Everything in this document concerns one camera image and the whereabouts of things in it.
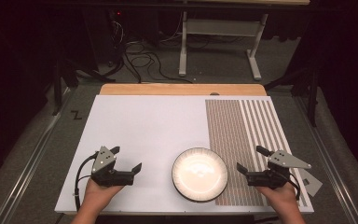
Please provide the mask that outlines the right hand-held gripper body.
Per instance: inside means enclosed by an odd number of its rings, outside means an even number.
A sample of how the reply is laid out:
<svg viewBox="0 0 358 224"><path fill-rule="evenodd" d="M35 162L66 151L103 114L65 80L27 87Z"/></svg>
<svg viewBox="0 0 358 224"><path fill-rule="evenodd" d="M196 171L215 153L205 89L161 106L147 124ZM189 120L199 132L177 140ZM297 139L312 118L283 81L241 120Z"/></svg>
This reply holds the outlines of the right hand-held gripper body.
<svg viewBox="0 0 358 224"><path fill-rule="evenodd" d="M249 172L245 175L248 185L254 187L281 188L290 182L290 169L310 169L311 165L284 150L272 151L268 158L268 168L263 172Z"/></svg>

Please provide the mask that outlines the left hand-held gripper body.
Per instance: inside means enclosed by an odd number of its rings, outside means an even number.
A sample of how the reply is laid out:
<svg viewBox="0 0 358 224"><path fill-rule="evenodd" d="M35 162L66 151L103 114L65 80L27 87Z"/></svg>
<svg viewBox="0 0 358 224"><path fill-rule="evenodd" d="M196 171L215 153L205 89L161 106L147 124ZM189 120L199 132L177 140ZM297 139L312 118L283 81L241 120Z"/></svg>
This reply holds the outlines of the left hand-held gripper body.
<svg viewBox="0 0 358 224"><path fill-rule="evenodd" d="M135 174L132 171L125 172L115 169L116 155L112 154L110 149L105 146L102 146L97 152L91 168L91 179L99 186L131 186L133 184Z"/></svg>

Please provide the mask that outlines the person's right hand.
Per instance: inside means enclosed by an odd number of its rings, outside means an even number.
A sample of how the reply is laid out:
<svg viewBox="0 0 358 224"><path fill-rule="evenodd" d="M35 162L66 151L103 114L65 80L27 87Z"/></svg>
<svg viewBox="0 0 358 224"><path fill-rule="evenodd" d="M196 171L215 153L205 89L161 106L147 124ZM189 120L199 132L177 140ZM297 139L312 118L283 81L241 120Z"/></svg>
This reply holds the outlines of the person's right hand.
<svg viewBox="0 0 358 224"><path fill-rule="evenodd" d="M296 193L291 184L286 183L283 187L276 189L268 187L256 187L256 189L268 199L279 216L293 217L299 214Z"/></svg>

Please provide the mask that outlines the person's left hand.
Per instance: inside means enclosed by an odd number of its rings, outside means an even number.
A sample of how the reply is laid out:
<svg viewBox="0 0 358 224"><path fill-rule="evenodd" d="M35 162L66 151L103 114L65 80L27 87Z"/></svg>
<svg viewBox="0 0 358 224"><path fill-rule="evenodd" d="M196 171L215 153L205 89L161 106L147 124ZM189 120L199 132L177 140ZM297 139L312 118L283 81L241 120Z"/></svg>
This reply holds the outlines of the person's left hand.
<svg viewBox="0 0 358 224"><path fill-rule="evenodd" d="M88 217L97 217L122 189L123 186L101 187L90 179L79 213Z"/></svg>

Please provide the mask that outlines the white board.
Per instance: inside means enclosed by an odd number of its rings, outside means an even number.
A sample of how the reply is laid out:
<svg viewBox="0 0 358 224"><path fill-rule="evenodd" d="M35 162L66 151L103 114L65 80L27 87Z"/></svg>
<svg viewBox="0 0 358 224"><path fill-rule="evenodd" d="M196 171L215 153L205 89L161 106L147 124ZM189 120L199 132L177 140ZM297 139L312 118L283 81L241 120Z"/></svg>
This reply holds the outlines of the white board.
<svg viewBox="0 0 358 224"><path fill-rule="evenodd" d="M74 190L85 188L76 176L90 173L83 161L100 147L120 147L118 170L142 164L131 186L107 206L108 214L223 215L260 214L271 207L193 203L172 182L172 165L185 150L210 148L206 113L208 100L257 99L267 96L136 96L99 95L95 98L76 154L64 181L56 211L73 214Z"/></svg>

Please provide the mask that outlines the striped patterned mat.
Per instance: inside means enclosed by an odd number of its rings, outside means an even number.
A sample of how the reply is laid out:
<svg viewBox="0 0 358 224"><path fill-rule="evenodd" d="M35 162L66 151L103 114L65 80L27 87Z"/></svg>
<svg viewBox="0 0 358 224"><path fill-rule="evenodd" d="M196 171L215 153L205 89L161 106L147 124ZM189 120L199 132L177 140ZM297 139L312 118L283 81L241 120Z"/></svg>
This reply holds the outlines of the striped patterned mat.
<svg viewBox="0 0 358 224"><path fill-rule="evenodd" d="M227 166L225 191L215 200L218 205L267 207L269 203L237 171L241 164L249 171L267 169L267 158L256 151L291 149L270 98L208 100L206 102L210 148Z"/></svg>

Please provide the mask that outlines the black metal stand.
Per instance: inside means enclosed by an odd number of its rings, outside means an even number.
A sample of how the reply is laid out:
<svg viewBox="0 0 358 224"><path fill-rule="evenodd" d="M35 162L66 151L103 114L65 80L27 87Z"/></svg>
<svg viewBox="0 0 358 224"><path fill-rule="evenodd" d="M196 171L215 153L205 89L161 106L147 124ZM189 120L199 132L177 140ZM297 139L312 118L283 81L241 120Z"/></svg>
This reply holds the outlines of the black metal stand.
<svg viewBox="0 0 358 224"><path fill-rule="evenodd" d="M318 90L318 72L310 68L301 68L293 73L277 78L264 86L269 91L277 86L292 83L291 94L297 96L308 96L307 117L310 124L315 127L315 110Z"/></svg>
<svg viewBox="0 0 358 224"><path fill-rule="evenodd" d="M53 115L56 116L63 107L63 93L62 82L68 88L76 88L79 84L77 79L77 72L85 73L89 77L95 78L103 83L115 83L114 79L105 77L98 72L88 69L87 67L76 63L69 59L60 59L54 66L53 73L53 90L54 90L54 111Z"/></svg>

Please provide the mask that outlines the wooden table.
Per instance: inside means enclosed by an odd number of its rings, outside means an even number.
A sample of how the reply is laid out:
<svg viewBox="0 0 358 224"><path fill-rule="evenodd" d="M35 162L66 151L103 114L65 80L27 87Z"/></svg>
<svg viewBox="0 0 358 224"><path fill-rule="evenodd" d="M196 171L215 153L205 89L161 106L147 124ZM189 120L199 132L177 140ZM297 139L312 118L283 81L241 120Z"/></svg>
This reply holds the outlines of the wooden table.
<svg viewBox="0 0 358 224"><path fill-rule="evenodd" d="M260 84L104 84L101 95L250 95L266 96Z"/></svg>

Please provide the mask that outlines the black equipment box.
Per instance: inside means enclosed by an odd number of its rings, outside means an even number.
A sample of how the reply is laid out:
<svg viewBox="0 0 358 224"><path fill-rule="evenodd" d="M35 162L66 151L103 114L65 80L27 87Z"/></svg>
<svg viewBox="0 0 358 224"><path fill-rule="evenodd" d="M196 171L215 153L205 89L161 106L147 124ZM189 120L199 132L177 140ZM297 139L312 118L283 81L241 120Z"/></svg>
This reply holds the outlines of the black equipment box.
<svg viewBox="0 0 358 224"><path fill-rule="evenodd" d="M98 66L113 67L119 61L118 46L114 44L109 11L92 7L82 10L93 57Z"/></svg>

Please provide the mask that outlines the metal floor rail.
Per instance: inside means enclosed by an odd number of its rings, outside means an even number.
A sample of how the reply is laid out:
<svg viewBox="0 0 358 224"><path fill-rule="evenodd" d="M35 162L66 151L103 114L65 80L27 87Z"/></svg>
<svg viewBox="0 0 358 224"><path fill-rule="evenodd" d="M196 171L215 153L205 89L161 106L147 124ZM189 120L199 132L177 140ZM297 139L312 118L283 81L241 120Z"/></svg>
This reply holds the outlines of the metal floor rail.
<svg viewBox="0 0 358 224"><path fill-rule="evenodd" d="M61 216L55 206L72 160L68 146L60 152L62 121L49 91L0 169L0 224L55 224Z"/></svg>
<svg viewBox="0 0 358 224"><path fill-rule="evenodd" d="M343 182L334 161L331 159L319 131L309 121L306 104L300 97L294 97L294 101L296 107L300 110L303 119L307 123L313 141L317 146L317 152L321 160L321 164L324 167L339 204L345 213L346 219L350 222L350 224L358 224L358 209L355 206L352 196L346 184Z"/></svg>

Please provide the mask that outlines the white metal table frame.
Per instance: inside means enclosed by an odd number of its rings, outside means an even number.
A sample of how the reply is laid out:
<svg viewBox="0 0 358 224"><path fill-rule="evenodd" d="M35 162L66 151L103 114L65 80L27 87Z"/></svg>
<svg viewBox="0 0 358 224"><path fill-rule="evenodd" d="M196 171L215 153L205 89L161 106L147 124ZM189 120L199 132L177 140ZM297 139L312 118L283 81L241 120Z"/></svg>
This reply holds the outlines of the white metal table frame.
<svg viewBox="0 0 358 224"><path fill-rule="evenodd" d="M185 5L193 3L235 4L256 7L297 7L307 6L310 0L181 0ZM261 74L255 58L269 14L262 13L258 21L234 21L232 19L189 19L187 12L182 12L182 43L178 74L186 76L187 37L189 35L223 35L236 37L252 37L254 44L245 51L254 80L261 80Z"/></svg>

